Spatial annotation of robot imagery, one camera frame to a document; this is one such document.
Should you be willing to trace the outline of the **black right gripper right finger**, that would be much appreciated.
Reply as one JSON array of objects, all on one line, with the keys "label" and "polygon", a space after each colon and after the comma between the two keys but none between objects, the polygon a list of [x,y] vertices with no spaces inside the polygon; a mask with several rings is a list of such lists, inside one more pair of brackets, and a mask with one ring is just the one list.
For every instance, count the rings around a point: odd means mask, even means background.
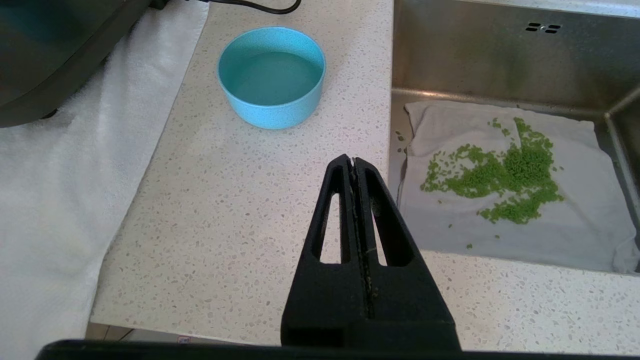
[{"label": "black right gripper right finger", "polygon": [[365,284],[354,344],[380,351],[459,351],[454,319],[375,167],[354,159],[355,215]]}]

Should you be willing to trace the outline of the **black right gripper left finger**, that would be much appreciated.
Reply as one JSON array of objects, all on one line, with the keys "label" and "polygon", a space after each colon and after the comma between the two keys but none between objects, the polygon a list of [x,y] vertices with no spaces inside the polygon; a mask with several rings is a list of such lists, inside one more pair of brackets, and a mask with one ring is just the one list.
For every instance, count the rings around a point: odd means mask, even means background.
[{"label": "black right gripper left finger", "polygon": [[[342,154],[327,165],[281,317],[284,347],[345,347],[349,328],[370,315],[370,286],[355,165]],[[322,262],[333,196],[339,205],[339,263]]]}]

